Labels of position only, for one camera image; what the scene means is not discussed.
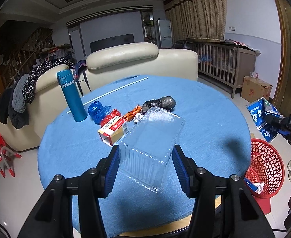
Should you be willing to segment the red plastic bag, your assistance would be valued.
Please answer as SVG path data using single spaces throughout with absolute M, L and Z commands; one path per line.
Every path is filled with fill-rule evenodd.
M 110 114 L 107 114 L 101 121 L 100 126 L 103 127 L 104 125 L 106 125 L 111 119 L 113 119 L 115 116 L 119 116 L 121 117 L 121 113 L 114 109 L 110 112 Z

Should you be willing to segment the brown cardboard box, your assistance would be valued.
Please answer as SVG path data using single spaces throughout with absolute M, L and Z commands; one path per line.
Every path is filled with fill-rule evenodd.
M 250 76 L 245 76 L 241 91 L 241 97 L 250 103 L 262 97 L 268 100 L 271 90 L 271 84 L 261 79 L 255 79 Z

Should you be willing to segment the dark clothes on sofa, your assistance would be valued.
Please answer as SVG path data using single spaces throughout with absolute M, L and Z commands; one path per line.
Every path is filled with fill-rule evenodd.
M 29 125 L 27 104 L 35 99 L 36 82 L 48 70 L 61 64 L 69 68 L 74 66 L 74 63 L 67 58 L 46 61 L 6 88 L 0 97 L 0 123 L 6 125 L 10 121 L 16 129 Z

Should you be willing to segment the wooden baby crib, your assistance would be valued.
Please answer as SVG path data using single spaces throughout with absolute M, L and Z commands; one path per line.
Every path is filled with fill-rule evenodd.
M 256 51 L 235 40 L 187 38 L 198 55 L 198 72 L 232 89 L 243 86 L 244 77 L 255 70 Z

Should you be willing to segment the red white floor tool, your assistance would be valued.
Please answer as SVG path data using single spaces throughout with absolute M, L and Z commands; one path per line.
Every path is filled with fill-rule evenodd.
M 0 174 L 4 178 L 6 177 L 6 169 L 9 171 L 12 177 L 15 177 L 14 168 L 12 164 L 9 164 L 9 161 L 12 160 L 12 157 L 21 159 L 22 155 L 7 147 L 6 142 L 0 134 Z

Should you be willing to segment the teal thermos bottle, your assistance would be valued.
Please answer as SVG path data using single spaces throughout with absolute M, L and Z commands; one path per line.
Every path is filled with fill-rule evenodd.
M 62 70 L 57 73 L 58 84 L 62 88 L 65 100 L 76 122 L 87 118 L 81 97 L 79 96 L 71 70 Z

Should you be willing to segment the blue milk carton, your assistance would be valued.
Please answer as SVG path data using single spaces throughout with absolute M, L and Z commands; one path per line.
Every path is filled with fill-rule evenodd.
M 277 136 L 278 129 L 272 124 L 267 123 L 265 121 L 265 117 L 271 115 L 273 117 L 277 117 L 278 119 L 283 119 L 284 116 L 280 114 L 276 107 L 264 97 L 250 103 L 246 106 L 246 108 L 250 113 L 258 131 L 268 143 L 271 143 L 275 136 Z

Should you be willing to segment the red plastic mesh basket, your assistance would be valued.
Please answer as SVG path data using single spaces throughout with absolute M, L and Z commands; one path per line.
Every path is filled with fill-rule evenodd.
M 276 195 L 283 186 L 285 170 L 278 151 L 267 141 L 251 139 L 251 163 L 245 173 L 248 186 L 262 185 L 261 192 L 251 193 L 261 199 Z

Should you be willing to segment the red white medicine box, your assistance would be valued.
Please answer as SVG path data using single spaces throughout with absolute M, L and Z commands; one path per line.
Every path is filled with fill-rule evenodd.
M 119 116 L 115 116 L 98 130 L 102 142 L 110 147 L 120 140 L 127 132 L 127 121 Z

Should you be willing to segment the white refrigerator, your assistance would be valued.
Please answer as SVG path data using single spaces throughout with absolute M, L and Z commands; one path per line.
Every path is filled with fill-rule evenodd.
M 171 48 L 173 45 L 171 22 L 167 19 L 157 20 L 158 42 L 160 48 Z

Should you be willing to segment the beige curtain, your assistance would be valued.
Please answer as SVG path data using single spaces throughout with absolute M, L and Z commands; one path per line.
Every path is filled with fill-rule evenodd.
M 224 37 L 227 0 L 165 0 L 163 4 L 174 40 Z

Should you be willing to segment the black plastic bag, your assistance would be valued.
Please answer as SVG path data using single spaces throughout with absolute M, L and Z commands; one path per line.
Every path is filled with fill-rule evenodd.
M 152 99 L 143 103 L 141 106 L 141 111 L 142 113 L 146 113 L 155 106 L 170 111 L 176 106 L 176 101 L 171 96 L 165 96 L 160 99 Z

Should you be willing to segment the cream leather sofa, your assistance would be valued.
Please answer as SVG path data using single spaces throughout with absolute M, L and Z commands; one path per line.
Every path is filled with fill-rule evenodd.
M 86 59 L 87 81 L 80 79 L 86 95 L 116 80 L 136 75 L 157 75 L 197 80 L 198 55 L 189 49 L 159 49 L 147 42 L 114 46 L 90 54 Z M 65 64 L 51 68 L 36 82 L 35 99 L 27 105 L 29 124 L 16 129 L 10 121 L 0 123 L 0 134 L 15 151 L 38 147 L 47 125 L 68 105 L 57 82 L 57 72 Z

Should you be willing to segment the clear plastic container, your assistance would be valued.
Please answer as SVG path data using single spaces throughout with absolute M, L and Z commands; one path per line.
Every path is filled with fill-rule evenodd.
M 142 187 L 162 192 L 184 125 L 182 117 L 157 106 L 151 108 L 119 143 L 120 169 Z

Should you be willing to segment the white thin stick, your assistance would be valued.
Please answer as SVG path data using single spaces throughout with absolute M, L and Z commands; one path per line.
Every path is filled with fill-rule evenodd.
M 111 105 L 113 108 L 127 111 L 133 105 L 138 104 L 134 92 L 138 92 L 144 83 L 148 82 L 149 75 L 133 75 L 125 77 L 97 88 L 80 97 L 85 110 L 94 101 L 100 101 L 103 105 Z

